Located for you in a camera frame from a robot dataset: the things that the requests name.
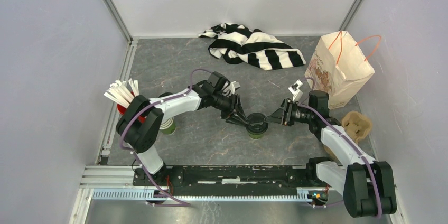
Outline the black plastic cup lid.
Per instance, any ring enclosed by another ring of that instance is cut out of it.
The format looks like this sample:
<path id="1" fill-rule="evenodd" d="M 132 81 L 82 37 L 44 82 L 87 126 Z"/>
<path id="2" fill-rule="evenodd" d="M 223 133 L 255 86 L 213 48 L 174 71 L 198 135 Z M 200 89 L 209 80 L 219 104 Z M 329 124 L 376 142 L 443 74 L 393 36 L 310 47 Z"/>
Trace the black plastic cup lid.
<path id="1" fill-rule="evenodd" d="M 246 126 L 246 130 L 262 132 L 267 131 L 269 123 L 265 122 L 266 116 L 262 113 L 252 113 L 247 116 L 250 125 Z"/>

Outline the green paper coffee cup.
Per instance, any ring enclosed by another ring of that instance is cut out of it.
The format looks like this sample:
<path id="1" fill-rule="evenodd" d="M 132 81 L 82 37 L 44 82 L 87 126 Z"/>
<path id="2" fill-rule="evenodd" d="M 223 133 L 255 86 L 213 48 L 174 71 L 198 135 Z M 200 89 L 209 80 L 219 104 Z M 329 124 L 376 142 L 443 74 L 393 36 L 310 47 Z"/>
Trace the green paper coffee cup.
<path id="1" fill-rule="evenodd" d="M 248 130 L 247 133 L 248 133 L 249 137 L 252 139 L 261 139 L 266 134 L 266 131 L 255 132 L 255 131 Z"/>

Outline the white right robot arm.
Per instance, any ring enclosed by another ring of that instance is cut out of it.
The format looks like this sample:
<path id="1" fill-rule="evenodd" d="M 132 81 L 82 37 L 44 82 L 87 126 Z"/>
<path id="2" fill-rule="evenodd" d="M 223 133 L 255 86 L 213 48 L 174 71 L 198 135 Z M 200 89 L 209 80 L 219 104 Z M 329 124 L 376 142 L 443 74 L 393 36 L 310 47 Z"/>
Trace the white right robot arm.
<path id="1" fill-rule="evenodd" d="M 312 186 L 325 182 L 334 188 L 342 195 L 350 216 L 379 218 L 396 213 L 392 167 L 368 155 L 349 137 L 341 123 L 331 117 L 328 102 L 329 94 L 320 90 L 309 92 L 306 105 L 286 98 L 265 121 L 283 126 L 307 124 L 319 142 L 332 151 L 338 161 L 314 158 L 314 166 L 305 171 L 305 179 Z"/>

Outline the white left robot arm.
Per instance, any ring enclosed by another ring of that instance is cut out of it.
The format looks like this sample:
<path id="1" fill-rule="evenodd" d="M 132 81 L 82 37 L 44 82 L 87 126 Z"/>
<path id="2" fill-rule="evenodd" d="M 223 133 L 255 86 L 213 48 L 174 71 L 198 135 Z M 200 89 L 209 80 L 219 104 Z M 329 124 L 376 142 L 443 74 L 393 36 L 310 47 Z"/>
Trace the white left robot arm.
<path id="1" fill-rule="evenodd" d="M 135 96 L 115 127 L 121 143 L 127 143 L 132 154 L 146 172 L 152 185 L 161 185 L 166 179 L 164 162 L 155 141 L 163 124 L 177 115 L 213 107 L 221 112 L 226 123 L 245 127 L 250 124 L 241 106 L 237 82 L 230 82 L 224 75 L 211 72 L 207 80 L 165 97 L 146 98 Z"/>

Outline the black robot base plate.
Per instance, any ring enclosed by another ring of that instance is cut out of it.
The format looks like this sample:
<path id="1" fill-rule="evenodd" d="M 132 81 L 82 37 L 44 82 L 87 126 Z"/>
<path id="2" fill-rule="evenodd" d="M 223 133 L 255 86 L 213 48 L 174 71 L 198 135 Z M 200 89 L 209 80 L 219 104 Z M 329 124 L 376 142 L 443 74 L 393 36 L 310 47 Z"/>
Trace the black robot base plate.
<path id="1" fill-rule="evenodd" d="M 298 189 L 328 189 L 305 166 L 174 165 L 162 168 L 151 179 L 141 167 L 133 171 L 133 186 L 152 186 L 156 182 L 175 197 L 294 196 Z"/>

